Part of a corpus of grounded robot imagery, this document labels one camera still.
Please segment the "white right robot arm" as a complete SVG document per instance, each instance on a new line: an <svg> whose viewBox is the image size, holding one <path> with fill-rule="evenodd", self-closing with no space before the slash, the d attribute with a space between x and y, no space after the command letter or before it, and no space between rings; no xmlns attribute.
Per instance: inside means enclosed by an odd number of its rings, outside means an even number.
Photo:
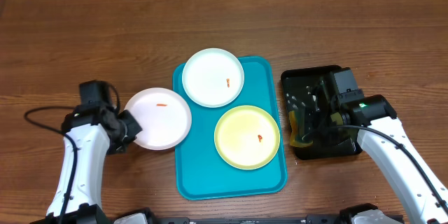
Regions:
<svg viewBox="0 0 448 224"><path fill-rule="evenodd" d="M302 140L351 135L381 170L411 223L446 223L447 187L412 145L386 98L364 96L354 79L322 83L319 90L328 104L326 118Z"/></svg>

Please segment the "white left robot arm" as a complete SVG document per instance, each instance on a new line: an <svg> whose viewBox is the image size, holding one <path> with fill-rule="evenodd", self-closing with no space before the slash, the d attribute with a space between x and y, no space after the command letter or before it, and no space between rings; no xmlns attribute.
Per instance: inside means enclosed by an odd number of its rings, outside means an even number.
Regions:
<svg viewBox="0 0 448 224"><path fill-rule="evenodd" d="M100 207L106 156L124 153L141 131L128 110L116 113L110 106L77 106L66 115L62 170L47 214L69 214L82 204Z"/></svg>

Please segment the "yellow green sponge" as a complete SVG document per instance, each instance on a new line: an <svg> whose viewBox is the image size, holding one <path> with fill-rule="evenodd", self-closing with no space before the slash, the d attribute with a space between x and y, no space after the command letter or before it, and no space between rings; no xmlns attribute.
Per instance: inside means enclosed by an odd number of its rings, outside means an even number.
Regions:
<svg viewBox="0 0 448 224"><path fill-rule="evenodd" d="M306 140L305 136L305 113L300 110L292 110L288 112L288 120L290 123L290 145L296 148L306 148L313 144L312 140Z"/></svg>

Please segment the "yellow plate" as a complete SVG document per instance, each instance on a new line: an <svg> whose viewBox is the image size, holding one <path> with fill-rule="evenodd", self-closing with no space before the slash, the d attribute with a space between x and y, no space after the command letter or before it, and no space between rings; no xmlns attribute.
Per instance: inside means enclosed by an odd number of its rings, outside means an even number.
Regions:
<svg viewBox="0 0 448 224"><path fill-rule="evenodd" d="M254 170L271 162L280 147L280 130L265 110L250 105L231 108L218 120L214 144L230 166Z"/></svg>

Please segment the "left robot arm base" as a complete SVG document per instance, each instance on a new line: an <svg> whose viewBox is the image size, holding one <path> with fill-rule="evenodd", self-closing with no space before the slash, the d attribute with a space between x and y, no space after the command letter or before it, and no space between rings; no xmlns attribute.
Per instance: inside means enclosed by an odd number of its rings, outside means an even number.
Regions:
<svg viewBox="0 0 448 224"><path fill-rule="evenodd" d="M136 224L158 224L159 220L149 208L131 211L116 219L108 218L103 210L97 205L80 205L77 211L66 213L62 216L48 214L44 219L36 220L30 224L113 224L113 223L136 223Z"/></svg>

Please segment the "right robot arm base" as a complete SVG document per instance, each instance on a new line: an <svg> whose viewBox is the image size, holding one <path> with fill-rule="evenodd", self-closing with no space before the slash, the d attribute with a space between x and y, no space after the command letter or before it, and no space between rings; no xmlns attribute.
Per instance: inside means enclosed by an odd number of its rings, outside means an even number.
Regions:
<svg viewBox="0 0 448 224"><path fill-rule="evenodd" d="M377 206L367 203L351 206L339 212L343 224L403 224L402 216L387 216Z"/></svg>

